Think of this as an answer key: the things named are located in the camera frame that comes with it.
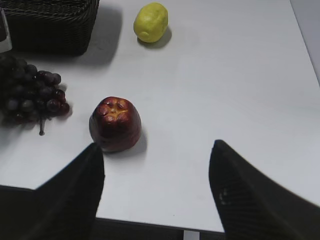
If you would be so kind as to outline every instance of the apple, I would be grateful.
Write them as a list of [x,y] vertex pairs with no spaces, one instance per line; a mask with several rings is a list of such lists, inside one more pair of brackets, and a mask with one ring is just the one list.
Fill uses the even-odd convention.
[[95,143],[105,152],[120,152],[132,148],[141,136],[141,119],[128,100],[109,96],[93,111],[89,130]]

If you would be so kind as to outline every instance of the black wicker basket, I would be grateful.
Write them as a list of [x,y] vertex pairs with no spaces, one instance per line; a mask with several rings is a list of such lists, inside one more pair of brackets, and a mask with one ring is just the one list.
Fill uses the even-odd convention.
[[99,0],[0,0],[13,50],[82,55],[86,52]]

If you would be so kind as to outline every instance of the table surface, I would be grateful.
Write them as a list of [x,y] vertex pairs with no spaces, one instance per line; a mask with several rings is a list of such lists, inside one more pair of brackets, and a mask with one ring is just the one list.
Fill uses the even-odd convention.
[[130,100],[143,135],[105,155],[97,217],[222,232],[208,181],[223,139],[289,190],[320,205],[320,91],[289,0],[162,0],[169,30],[143,45],[133,21],[144,0],[100,0],[87,53],[22,55],[58,72],[73,114],[0,129],[0,184],[35,189],[88,144],[107,96]]

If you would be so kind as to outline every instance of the artificial lemon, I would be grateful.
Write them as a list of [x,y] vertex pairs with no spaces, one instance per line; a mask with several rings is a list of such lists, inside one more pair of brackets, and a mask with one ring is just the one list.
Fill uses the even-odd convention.
[[146,43],[158,41],[168,26],[168,11],[160,3],[153,2],[143,8],[135,18],[133,30]]

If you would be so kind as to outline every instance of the bunch of grapes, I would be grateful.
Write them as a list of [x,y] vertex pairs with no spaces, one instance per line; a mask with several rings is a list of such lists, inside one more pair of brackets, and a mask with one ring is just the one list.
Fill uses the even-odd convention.
[[60,83],[57,73],[38,71],[24,59],[0,54],[0,109],[4,121],[14,125],[40,122],[43,135],[44,119],[70,111]]

